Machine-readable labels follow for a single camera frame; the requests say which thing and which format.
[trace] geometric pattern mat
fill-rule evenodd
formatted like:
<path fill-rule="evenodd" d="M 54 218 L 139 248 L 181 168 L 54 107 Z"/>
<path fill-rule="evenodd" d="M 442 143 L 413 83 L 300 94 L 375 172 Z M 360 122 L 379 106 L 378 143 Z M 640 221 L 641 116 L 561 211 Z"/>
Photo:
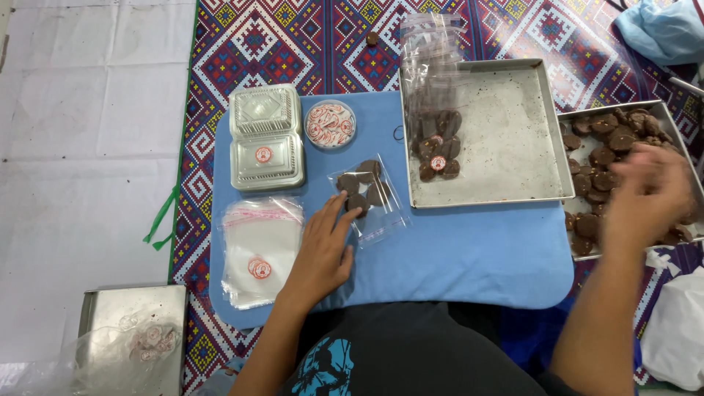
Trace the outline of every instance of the geometric pattern mat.
<path fill-rule="evenodd" d="M 428 11 L 460 14 L 468 61 L 543 58 L 559 112 L 661 99 L 688 144 L 698 133 L 696 98 L 663 79 L 691 82 L 696 69 L 661 68 L 626 48 L 611 23 L 618 11 L 603 0 L 199 0 L 170 263 L 170 282 L 191 292 L 184 393 L 233 356 L 248 356 L 260 333 L 223 323 L 208 297 L 213 146 L 227 95 L 282 82 L 300 95 L 398 89 L 399 23 Z M 379 33 L 374 48 L 365 43 L 370 31 Z M 700 149 L 690 150 L 697 161 Z M 666 277 L 648 289 L 645 313 Z"/>

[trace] blue plastic bag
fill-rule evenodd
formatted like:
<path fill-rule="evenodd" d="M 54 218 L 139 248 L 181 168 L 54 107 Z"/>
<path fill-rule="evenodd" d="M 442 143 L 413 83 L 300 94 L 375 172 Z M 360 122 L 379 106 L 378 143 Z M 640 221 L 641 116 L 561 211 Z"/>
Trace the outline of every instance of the blue plastic bag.
<path fill-rule="evenodd" d="M 679 0 L 660 8 L 641 0 L 621 13 L 614 23 L 626 43 L 658 65 L 704 61 L 702 0 Z"/>

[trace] white plastic bag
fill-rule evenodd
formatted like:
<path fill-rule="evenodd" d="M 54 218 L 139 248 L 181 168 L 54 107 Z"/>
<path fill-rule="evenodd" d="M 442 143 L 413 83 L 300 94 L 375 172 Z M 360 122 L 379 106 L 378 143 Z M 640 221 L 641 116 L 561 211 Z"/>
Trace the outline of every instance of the white plastic bag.
<path fill-rule="evenodd" d="M 79 396 L 142 393 L 181 348 L 175 323 L 157 324 L 140 311 L 115 327 L 90 331 L 61 349 L 52 360 L 31 363 L 8 395 Z"/>
<path fill-rule="evenodd" d="M 704 268 L 662 287 L 641 338 L 643 367 L 685 390 L 704 388 Z"/>
<path fill-rule="evenodd" d="M 303 236 L 303 207 L 291 197 L 230 204 L 220 223 L 222 289 L 237 309 L 270 304 L 289 277 Z"/>

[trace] white sheet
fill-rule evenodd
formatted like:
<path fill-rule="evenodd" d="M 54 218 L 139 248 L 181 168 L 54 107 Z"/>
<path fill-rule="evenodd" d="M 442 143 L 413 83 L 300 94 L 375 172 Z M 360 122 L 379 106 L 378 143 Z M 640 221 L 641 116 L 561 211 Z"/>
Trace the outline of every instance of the white sheet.
<path fill-rule="evenodd" d="M 168 245 L 142 238 L 176 183 L 195 0 L 14 7 L 0 73 L 0 363 L 75 339 L 85 290 L 166 282 Z"/>

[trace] blue mat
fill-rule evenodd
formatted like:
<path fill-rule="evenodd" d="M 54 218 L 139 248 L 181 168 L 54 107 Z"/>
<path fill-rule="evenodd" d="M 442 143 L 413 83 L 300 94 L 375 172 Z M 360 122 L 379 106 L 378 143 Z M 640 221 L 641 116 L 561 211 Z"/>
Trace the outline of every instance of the blue mat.
<path fill-rule="evenodd" d="M 527 204 L 410 209 L 398 92 L 301 97 L 303 114 L 324 99 L 348 104 L 357 132 L 348 146 L 322 151 L 305 139 L 306 183 L 298 189 L 306 218 L 335 191 L 326 176 L 380 153 L 399 201 L 413 222 L 395 235 L 355 252 L 350 280 L 315 309 L 370 302 L 463 301 L 542 309 L 556 305 L 572 287 L 573 266 L 559 201 Z M 235 328 L 261 326 L 271 306 L 238 311 L 222 296 L 222 236 L 215 229 L 228 204 L 241 199 L 230 185 L 229 112 L 215 134 L 210 301 Z"/>

